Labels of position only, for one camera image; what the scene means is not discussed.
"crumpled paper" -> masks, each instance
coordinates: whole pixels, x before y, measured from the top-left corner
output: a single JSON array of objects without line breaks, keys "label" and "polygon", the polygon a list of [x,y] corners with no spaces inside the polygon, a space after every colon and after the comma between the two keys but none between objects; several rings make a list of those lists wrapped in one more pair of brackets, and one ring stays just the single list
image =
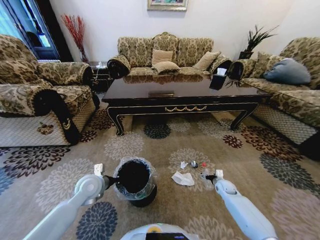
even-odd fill
[{"label": "crumpled paper", "polygon": [[182,162],[180,163],[180,168],[181,168],[181,169],[185,169],[185,167],[186,167],[188,164],[189,164],[188,162],[182,161]]},{"label": "crumpled paper", "polygon": [[184,185],[184,186],[195,185],[195,181],[189,172],[185,174],[181,174],[180,172],[176,171],[171,178],[179,185]]}]

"floral patterned rug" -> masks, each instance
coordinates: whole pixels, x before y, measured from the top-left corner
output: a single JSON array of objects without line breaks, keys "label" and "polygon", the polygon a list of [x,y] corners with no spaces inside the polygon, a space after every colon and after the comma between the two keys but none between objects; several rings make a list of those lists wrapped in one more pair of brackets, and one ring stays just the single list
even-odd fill
[{"label": "floral patterned rug", "polygon": [[[101,104],[75,146],[0,148],[0,236],[20,240],[75,183],[104,163],[112,175],[124,156],[143,157],[157,172],[157,196],[137,208],[108,189],[97,203],[81,207],[62,239],[119,240],[150,223],[178,225],[207,240],[246,239],[221,197],[200,173],[223,169],[239,192],[271,221],[279,239],[320,239],[320,162],[300,155],[271,129],[248,118],[230,130],[230,113],[122,117],[125,135]],[[180,169],[181,161],[199,167]],[[191,173],[195,185],[176,184],[176,172]]]}]

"tissue box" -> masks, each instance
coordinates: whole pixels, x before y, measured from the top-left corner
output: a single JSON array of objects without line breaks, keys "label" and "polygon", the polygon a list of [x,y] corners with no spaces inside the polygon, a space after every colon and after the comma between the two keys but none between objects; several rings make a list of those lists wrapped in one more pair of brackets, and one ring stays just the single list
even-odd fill
[{"label": "tissue box", "polygon": [[225,83],[227,75],[214,74],[211,80],[210,88],[220,90]]}]

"red decorative branches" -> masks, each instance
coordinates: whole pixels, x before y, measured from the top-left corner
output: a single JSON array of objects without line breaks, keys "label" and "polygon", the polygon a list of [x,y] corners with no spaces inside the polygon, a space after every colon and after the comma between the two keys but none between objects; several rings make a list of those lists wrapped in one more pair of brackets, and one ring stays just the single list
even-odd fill
[{"label": "red decorative branches", "polygon": [[61,19],[69,30],[70,34],[73,37],[73,40],[80,50],[81,60],[83,62],[88,62],[85,49],[84,49],[84,34],[85,34],[85,23],[84,19],[79,16],[74,15],[61,15]]}]

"trash can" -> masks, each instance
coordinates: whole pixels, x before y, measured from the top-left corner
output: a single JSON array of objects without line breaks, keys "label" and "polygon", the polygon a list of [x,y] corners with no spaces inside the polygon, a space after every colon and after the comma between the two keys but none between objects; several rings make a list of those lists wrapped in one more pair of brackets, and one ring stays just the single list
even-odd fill
[{"label": "trash can", "polygon": [[124,157],[116,167],[113,177],[120,182],[114,190],[121,199],[130,201],[136,207],[152,203],[157,195],[156,170],[142,157]]}]

